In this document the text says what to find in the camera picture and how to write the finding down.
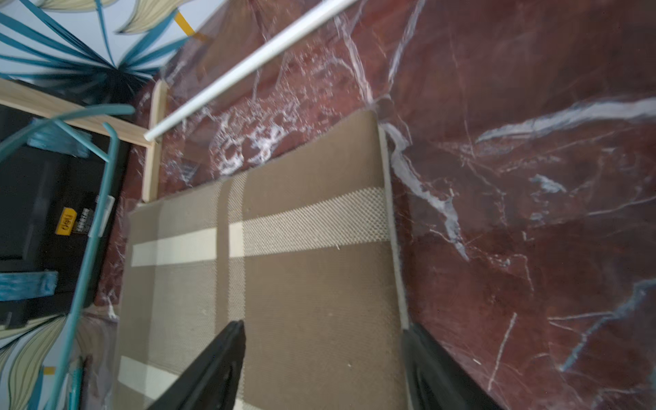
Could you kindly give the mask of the teal plastic hanger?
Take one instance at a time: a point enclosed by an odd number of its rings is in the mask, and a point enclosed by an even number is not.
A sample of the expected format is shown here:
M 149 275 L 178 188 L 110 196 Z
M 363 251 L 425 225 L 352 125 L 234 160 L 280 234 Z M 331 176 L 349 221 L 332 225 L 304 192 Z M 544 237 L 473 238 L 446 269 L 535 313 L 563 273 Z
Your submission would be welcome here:
M 93 299 L 126 165 L 101 104 L 1 122 L 1 406 L 76 408 L 84 360 L 73 344 Z

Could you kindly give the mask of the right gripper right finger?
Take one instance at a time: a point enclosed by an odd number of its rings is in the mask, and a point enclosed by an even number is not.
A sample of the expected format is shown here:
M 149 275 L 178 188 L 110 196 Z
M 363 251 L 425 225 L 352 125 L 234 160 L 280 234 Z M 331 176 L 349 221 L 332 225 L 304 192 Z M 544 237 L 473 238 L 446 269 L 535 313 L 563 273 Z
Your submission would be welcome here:
M 404 330 L 401 344 L 414 409 L 502 409 L 422 325 Z

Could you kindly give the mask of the brown plaid scarf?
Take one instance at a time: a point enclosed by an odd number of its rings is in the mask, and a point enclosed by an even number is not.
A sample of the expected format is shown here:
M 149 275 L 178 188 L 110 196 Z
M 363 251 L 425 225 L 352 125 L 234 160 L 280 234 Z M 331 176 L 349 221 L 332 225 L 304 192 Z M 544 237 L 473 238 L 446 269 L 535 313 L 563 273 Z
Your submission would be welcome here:
M 112 394 L 159 399 L 244 321 L 240 409 L 404 409 L 401 319 L 376 115 L 130 218 Z

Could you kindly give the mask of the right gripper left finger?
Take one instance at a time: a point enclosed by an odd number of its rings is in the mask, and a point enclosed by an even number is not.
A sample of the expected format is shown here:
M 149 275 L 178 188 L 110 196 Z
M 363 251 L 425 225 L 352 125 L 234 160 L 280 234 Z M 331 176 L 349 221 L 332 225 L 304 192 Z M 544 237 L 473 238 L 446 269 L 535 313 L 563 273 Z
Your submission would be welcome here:
M 237 401 L 245 350 L 244 322 L 229 322 L 150 408 L 233 409 Z

